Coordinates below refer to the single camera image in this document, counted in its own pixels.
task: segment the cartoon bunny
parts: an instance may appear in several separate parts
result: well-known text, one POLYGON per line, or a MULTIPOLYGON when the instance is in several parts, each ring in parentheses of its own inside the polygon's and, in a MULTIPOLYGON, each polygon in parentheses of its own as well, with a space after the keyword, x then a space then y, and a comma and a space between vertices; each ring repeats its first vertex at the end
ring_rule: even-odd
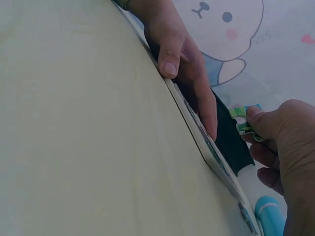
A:
POLYGON ((239 59, 251 46, 263 13, 262 0, 173 0, 204 55, 212 87, 239 75, 239 59))

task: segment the finger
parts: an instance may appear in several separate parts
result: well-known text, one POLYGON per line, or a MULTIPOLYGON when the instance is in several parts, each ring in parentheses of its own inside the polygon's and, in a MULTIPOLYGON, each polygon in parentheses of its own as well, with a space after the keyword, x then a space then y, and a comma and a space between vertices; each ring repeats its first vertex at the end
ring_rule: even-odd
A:
POLYGON ((264 112, 257 106, 248 107, 247 122, 265 139, 274 139, 279 125, 276 112, 264 112))
POLYGON ((276 171, 280 171, 278 156, 270 151, 267 146, 259 143, 253 144, 250 147, 250 153, 252 158, 259 163, 276 171))
POLYGON ((263 142, 257 142, 253 135, 252 134, 246 134, 246 135, 242 135, 241 136, 242 139, 247 142, 247 143, 250 143, 250 144, 264 144, 265 146, 267 146, 272 152, 274 153, 278 153, 278 148, 277 148, 277 143, 274 139, 272 140, 269 140, 269 139, 266 139, 264 140, 263 142))
POLYGON ((203 125, 211 138, 217 139, 217 102, 213 95, 207 77, 198 78, 193 83, 193 90, 198 100, 199 113, 203 125))
POLYGON ((161 36, 158 68, 162 76, 174 79, 178 74, 184 38, 176 32, 161 36))
POLYGON ((277 143, 274 139, 272 140, 267 139, 262 143, 266 145, 270 149, 270 151, 274 152, 275 154, 278 153, 277 143))
POLYGON ((260 168, 257 171, 257 176, 267 187, 272 188, 281 195, 284 194, 284 188, 281 183, 279 172, 269 168, 260 168))
POLYGON ((242 135, 241 137, 245 142, 248 142, 250 144, 257 143, 252 134, 242 135))

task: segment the bunny face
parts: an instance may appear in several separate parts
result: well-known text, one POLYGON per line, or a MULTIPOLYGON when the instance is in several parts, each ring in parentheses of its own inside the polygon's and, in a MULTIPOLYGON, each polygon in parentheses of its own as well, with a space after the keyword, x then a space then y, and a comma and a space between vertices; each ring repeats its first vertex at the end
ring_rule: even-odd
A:
POLYGON ((222 61, 245 53, 259 28, 262 0, 173 0, 199 49, 222 61))

